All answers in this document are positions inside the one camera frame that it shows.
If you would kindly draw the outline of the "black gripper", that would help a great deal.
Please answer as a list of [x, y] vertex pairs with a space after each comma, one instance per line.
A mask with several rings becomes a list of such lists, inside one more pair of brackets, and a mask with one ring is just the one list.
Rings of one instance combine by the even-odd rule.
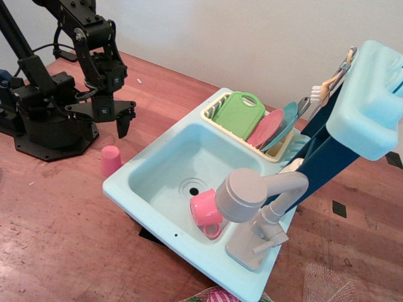
[[112, 93], [97, 92], [90, 102], [68, 104], [65, 110], [76, 117], [87, 117], [94, 122], [110, 122], [116, 120], [119, 138], [128, 133], [130, 121], [136, 117], [134, 101], [114, 100]]

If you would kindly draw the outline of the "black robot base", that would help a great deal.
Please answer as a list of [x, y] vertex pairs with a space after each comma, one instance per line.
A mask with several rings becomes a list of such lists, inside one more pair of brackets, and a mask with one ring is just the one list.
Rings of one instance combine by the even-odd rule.
[[58, 88], [54, 100], [46, 107], [28, 111], [19, 108], [17, 95], [32, 92], [21, 78], [1, 71], [1, 133], [14, 138], [15, 149], [46, 162], [82, 155], [98, 138], [95, 123], [67, 116], [63, 109], [74, 104], [77, 89], [73, 77], [66, 72], [53, 75]]

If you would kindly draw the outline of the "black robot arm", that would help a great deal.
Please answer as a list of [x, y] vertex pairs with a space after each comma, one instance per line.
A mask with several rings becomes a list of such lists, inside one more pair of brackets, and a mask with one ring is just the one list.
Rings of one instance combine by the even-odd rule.
[[36, 5], [57, 20], [55, 58], [79, 62], [88, 90], [77, 90], [66, 72], [50, 75], [1, 3], [1, 32], [28, 80], [25, 84], [13, 76], [8, 87], [1, 87], [1, 109], [19, 116], [27, 135], [40, 142], [90, 140], [93, 123], [110, 121], [116, 123], [119, 138], [126, 136], [136, 104], [113, 98], [127, 77], [114, 21], [97, 14], [95, 1], [36, 1]]

